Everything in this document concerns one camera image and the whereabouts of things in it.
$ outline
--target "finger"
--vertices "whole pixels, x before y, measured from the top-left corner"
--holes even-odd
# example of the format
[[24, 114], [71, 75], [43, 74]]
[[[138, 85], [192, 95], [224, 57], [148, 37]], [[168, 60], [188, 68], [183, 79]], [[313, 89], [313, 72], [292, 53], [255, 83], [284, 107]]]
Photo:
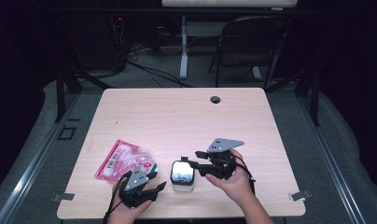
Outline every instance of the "finger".
[[139, 216], [139, 215], [141, 215], [143, 212], [145, 212], [151, 204], [152, 204], [152, 201], [151, 201], [151, 200], [145, 201], [145, 202], [142, 203], [141, 205], [135, 207], [135, 208], [133, 209], [133, 211], [136, 213], [136, 216]]
[[243, 159], [241, 153], [239, 153], [237, 150], [235, 150], [235, 149], [231, 149], [230, 151], [231, 151], [232, 155], [234, 155], [234, 156], [236, 156], [236, 157], [239, 157], [239, 158]]
[[244, 157], [241, 155], [241, 153], [239, 153], [237, 150], [235, 149], [231, 149], [231, 152], [232, 152], [232, 155], [234, 155], [235, 157], [235, 161], [241, 165], [244, 165]]
[[214, 175], [205, 175], [205, 178], [211, 182], [211, 184], [213, 184], [214, 186], [218, 187], [221, 189], [222, 185], [223, 185], [223, 180], [222, 179], [219, 179], [217, 177], [215, 177]]

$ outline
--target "human hand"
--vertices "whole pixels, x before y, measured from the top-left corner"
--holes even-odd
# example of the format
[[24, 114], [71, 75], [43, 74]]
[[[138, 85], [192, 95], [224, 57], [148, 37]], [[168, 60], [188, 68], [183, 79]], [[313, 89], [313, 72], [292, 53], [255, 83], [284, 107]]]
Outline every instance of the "human hand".
[[149, 200], [135, 208], [127, 207], [124, 203], [121, 202], [121, 198], [119, 197], [119, 190], [117, 190], [114, 201], [113, 201], [113, 207], [116, 206], [116, 209], [110, 214], [110, 217], [107, 223], [108, 224], [132, 224], [136, 220], [137, 217], [139, 217], [142, 213], [144, 213], [148, 209], [151, 203], [152, 201]]
[[[231, 152], [232, 155], [243, 159], [242, 155], [235, 149], [232, 149]], [[235, 161], [244, 167], [243, 161], [237, 158], [235, 158]], [[249, 176], [244, 169], [237, 166], [234, 174], [227, 180], [219, 179], [213, 175], [206, 175], [205, 177], [213, 185], [223, 189], [227, 196], [241, 207], [247, 224], [273, 223], [267, 211], [250, 188]]]
[[[243, 158], [242, 155], [235, 149], [232, 149], [231, 153], [236, 157], [239, 157], [241, 159]], [[241, 160], [235, 158], [235, 161], [244, 166], [244, 163]], [[209, 174], [205, 177], [214, 186], [224, 190], [227, 196], [229, 196], [240, 206], [245, 200], [250, 198], [250, 195], [255, 196], [252, 192], [252, 189], [250, 188], [247, 172], [239, 166], [237, 166], [234, 174], [227, 180], [219, 179]]]

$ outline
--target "gray carpet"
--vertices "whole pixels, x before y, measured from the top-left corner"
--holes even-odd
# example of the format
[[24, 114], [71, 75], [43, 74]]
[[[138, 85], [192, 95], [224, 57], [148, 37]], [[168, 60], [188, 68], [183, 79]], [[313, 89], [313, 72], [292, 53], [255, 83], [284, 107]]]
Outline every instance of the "gray carpet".
[[[188, 79], [184, 82], [195, 87], [214, 87], [215, 73], [207, 73], [212, 55], [195, 47], [190, 49], [190, 54], [195, 57], [189, 58]], [[132, 56], [137, 59], [138, 64], [157, 68], [178, 77], [180, 53], [167, 54], [163, 51], [145, 50]], [[245, 71], [239, 71], [239, 73], [242, 76], [247, 76]], [[102, 81], [118, 88], [178, 87], [170, 81], [155, 78], [159, 84], [147, 73], [127, 65], [121, 74], [103, 78]], [[75, 127], [75, 134], [71, 140], [54, 139], [51, 152], [13, 218], [13, 223], [60, 223], [56, 217], [59, 204], [53, 202], [51, 198], [54, 193], [64, 192], [102, 94], [99, 88], [90, 82], [81, 80], [81, 83], [84, 91], [79, 95], [73, 110], [66, 117], [70, 120], [63, 123], [66, 127]], [[34, 126], [16, 164], [0, 188], [0, 211], [31, 158], [41, 148], [52, 128], [56, 118], [54, 85], [55, 83], [51, 83], [45, 88], [47, 100], [38, 123]], [[250, 83], [221, 85], [221, 87], [259, 85]], [[282, 91], [268, 94], [268, 99], [299, 188], [300, 190], [308, 189], [313, 197], [305, 202], [307, 209], [305, 215], [289, 217], [287, 223], [352, 223], [328, 173], [316, 137], [308, 120], [304, 117], [304, 111], [301, 109], [298, 99], [295, 98], [291, 90], [291, 87], [287, 86]], [[359, 209], [367, 223], [377, 223], [377, 188], [370, 182], [367, 173], [358, 161], [355, 137], [327, 97], [321, 95], [319, 105], [319, 121], [322, 132], [327, 138], [348, 185], [356, 196]], [[283, 223], [283, 219], [280, 217], [276, 217], [274, 221]], [[163, 221], [163, 223], [165, 222], [178, 223], [177, 220]], [[196, 220], [196, 222], [211, 223], [212, 220]], [[101, 222], [100, 220], [66, 220], [64, 223]]]

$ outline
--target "wooden table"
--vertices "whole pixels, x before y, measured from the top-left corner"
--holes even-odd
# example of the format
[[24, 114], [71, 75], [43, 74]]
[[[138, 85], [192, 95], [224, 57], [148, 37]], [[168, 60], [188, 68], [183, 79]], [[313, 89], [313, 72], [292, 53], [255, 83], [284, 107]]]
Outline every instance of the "wooden table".
[[[212, 103], [213, 96], [220, 103]], [[168, 181], [140, 218], [242, 217], [240, 208], [198, 171], [190, 193], [175, 192], [171, 184], [172, 163], [181, 156], [209, 162], [194, 152], [205, 151], [217, 137], [244, 141], [236, 149], [256, 178], [257, 196], [270, 216], [305, 213], [303, 202], [289, 199], [299, 189], [263, 89], [110, 89], [102, 96], [66, 187], [75, 197], [61, 202], [58, 217], [104, 216], [115, 183], [94, 174], [118, 139], [150, 149], [159, 168], [150, 187]]]

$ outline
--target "pink plastic bag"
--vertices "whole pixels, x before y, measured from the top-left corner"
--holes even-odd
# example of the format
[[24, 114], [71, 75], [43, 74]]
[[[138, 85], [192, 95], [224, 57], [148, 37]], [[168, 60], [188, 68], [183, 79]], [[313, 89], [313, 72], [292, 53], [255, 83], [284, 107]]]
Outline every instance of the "pink plastic bag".
[[139, 166], [145, 174], [157, 172], [157, 164], [148, 149], [118, 140], [95, 173], [97, 179], [118, 181]]

